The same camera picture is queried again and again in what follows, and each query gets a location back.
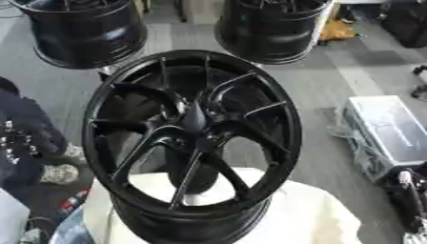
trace sneaker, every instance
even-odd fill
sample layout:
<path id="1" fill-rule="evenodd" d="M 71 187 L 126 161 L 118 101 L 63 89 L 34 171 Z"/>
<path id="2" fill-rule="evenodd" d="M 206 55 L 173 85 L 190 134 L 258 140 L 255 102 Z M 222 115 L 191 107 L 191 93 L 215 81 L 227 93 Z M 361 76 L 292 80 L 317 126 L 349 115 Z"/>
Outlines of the sneaker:
<path id="1" fill-rule="evenodd" d="M 338 19 L 347 24 L 353 24 L 356 21 L 351 8 L 347 6 L 342 6 L 339 9 Z"/>
<path id="2" fill-rule="evenodd" d="M 67 185 L 78 179 L 78 169 L 73 165 L 44 165 L 43 168 L 45 171 L 40 179 L 40 182 L 42 183 Z"/>
<path id="3" fill-rule="evenodd" d="M 67 157 L 77 164 L 86 164 L 86 157 L 82 147 L 69 143 L 62 157 Z"/>

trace center bore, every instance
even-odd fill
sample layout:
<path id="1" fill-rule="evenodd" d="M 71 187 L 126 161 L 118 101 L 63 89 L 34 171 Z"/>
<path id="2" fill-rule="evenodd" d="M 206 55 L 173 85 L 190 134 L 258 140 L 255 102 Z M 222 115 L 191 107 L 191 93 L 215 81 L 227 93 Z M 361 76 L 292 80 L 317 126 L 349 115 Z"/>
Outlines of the center bore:
<path id="1" fill-rule="evenodd" d="M 183 127 L 189 132 L 202 132 L 207 125 L 206 114 L 200 108 L 198 101 L 194 101 L 186 110 L 182 118 Z"/>

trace white cloth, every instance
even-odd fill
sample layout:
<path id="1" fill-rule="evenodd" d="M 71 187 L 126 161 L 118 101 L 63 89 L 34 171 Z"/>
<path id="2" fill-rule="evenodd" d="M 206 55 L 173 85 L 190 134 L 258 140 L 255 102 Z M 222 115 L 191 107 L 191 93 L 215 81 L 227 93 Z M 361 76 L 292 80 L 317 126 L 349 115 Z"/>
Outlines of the white cloth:
<path id="1" fill-rule="evenodd" d="M 29 208 L 0 188 L 0 244 L 17 243 L 29 216 Z"/>
<path id="2" fill-rule="evenodd" d="M 252 186 L 264 172 L 237 168 Z M 137 174 L 131 182 L 139 190 L 169 201 L 174 187 L 165 173 Z M 220 176 L 206 193 L 188 197 L 194 205 L 214 203 L 233 196 L 230 183 Z M 146 244 L 133 234 L 112 209 L 108 192 L 97 182 L 84 206 L 85 224 L 96 244 Z M 318 188 L 287 181 L 274 194 L 272 204 L 259 224 L 237 244 L 360 244 L 360 222 L 336 198 Z"/>

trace gray carpet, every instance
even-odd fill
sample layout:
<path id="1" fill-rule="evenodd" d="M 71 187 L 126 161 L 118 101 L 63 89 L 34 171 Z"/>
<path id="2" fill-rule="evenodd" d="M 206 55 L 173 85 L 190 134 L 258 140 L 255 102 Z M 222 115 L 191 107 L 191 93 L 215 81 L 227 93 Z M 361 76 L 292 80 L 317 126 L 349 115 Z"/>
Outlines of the gray carpet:
<path id="1" fill-rule="evenodd" d="M 147 18 L 157 23 L 150 25 L 147 53 L 222 51 L 214 40 L 213 25 L 162 24 L 165 22 L 155 17 Z M 402 229 L 384 193 L 356 171 L 346 143 L 332 138 L 326 127 L 332 123 L 333 109 L 347 97 L 381 94 L 399 95 L 427 125 L 427 104 L 409 96 L 410 89 L 420 83 L 411 70 L 426 61 L 427 50 L 404 49 L 372 23 L 358 23 L 356 28 L 366 37 L 316 47 L 299 62 L 264 69 L 293 98 L 301 116 L 304 144 L 292 179 L 322 188 L 341 200 L 362 222 L 359 237 L 363 243 L 402 243 Z M 33 53 L 31 43 L 27 21 L 18 21 L 0 45 L 0 74 L 36 99 L 57 127 L 79 144 L 82 113 L 99 84 L 98 78 L 94 71 L 67 71 L 43 63 Z M 250 156 L 254 152 L 245 149 L 243 142 L 236 144 L 239 153 L 230 156 L 235 159 L 234 165 L 262 168 L 258 154 Z"/>

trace wheel hub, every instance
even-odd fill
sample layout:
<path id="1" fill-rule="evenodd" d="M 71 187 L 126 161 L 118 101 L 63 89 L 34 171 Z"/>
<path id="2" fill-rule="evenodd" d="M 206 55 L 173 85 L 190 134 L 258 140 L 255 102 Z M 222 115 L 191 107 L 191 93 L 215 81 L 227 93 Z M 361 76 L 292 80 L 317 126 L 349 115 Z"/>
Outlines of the wheel hub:
<path id="1" fill-rule="evenodd" d="M 125 135 L 117 139 L 118 133 Z M 129 133 L 140 137 L 118 159 Z M 268 159 L 253 186 L 223 158 L 236 137 L 259 145 Z M 124 223 L 151 243 L 171 244 L 233 243 L 248 233 L 291 173 L 300 137 L 295 106 L 271 76 L 209 51 L 159 53 L 118 71 L 93 96 L 83 131 L 88 162 Z M 129 179 L 132 167 L 159 147 L 166 163 L 155 172 L 167 173 L 176 188 L 168 201 L 141 192 Z M 233 197 L 185 203 L 186 194 L 207 191 L 219 174 Z"/>

